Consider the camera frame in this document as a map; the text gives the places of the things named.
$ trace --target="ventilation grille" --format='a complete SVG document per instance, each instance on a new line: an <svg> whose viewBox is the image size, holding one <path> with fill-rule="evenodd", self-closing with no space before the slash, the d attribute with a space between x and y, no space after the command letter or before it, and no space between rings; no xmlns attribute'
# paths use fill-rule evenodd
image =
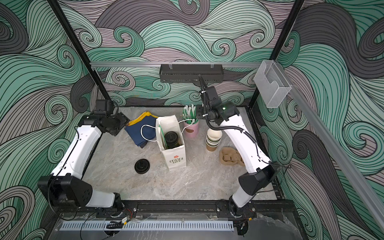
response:
<svg viewBox="0 0 384 240"><path fill-rule="evenodd" d="M106 229L110 221L89 221L83 225L82 231L110 230ZM84 221L64 221L60 231L80 231ZM121 230L126 231L233 231L231 221L152 221L128 222Z"/></svg>

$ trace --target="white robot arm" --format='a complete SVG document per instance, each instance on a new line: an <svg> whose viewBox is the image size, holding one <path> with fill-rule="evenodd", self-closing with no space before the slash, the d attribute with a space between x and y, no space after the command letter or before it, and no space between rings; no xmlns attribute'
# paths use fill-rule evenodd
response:
<svg viewBox="0 0 384 240"><path fill-rule="evenodd" d="M113 114L111 100L97 100L92 114L84 115L75 137L59 164L48 176L41 176L37 186L50 206L114 207L122 209L120 195L100 192L81 180L84 168L102 133L116 136L129 122L118 109Z"/></svg>
<svg viewBox="0 0 384 240"><path fill-rule="evenodd" d="M270 163L256 140L249 134L240 112L232 102L222 103L214 86L207 87L199 76L202 88L203 106L197 107L197 117L205 119L213 130L224 130L244 160L247 173L239 176L240 187L229 199L230 210L237 217L242 215L243 207L256 195L257 191L266 187L280 170L278 163ZM219 127L213 127L214 120Z"/></svg>

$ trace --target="paper bag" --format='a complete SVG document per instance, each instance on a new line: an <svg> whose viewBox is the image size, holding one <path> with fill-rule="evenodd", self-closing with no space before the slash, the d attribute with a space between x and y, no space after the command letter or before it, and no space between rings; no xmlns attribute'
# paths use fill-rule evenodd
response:
<svg viewBox="0 0 384 240"><path fill-rule="evenodd" d="M181 146L173 149L165 149L163 134L165 135L170 131L177 133ZM180 131L179 122L177 121L175 115L168 117L158 117L156 119L156 140L169 170L176 170L187 166L184 139Z"/></svg>

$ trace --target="black cup lid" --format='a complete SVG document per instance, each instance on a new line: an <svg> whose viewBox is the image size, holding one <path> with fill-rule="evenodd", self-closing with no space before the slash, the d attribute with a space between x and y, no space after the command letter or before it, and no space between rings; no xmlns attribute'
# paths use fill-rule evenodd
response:
<svg viewBox="0 0 384 240"><path fill-rule="evenodd" d="M165 138L166 143L168 145L174 145L174 144L176 144L179 141L179 136L174 131L167 132L165 134L164 138Z"/></svg>
<svg viewBox="0 0 384 240"><path fill-rule="evenodd" d="M140 159L135 163L135 171L138 174L144 174L149 170L149 161L147 159Z"/></svg>

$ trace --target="pink pen holder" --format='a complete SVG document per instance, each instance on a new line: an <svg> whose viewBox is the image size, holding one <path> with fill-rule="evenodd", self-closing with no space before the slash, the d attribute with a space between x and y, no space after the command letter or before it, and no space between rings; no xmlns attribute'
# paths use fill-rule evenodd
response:
<svg viewBox="0 0 384 240"><path fill-rule="evenodd" d="M199 133L199 122L194 123L190 126L188 125L188 123L184 122L184 127L186 127L186 129L184 130L185 137L196 137Z"/></svg>

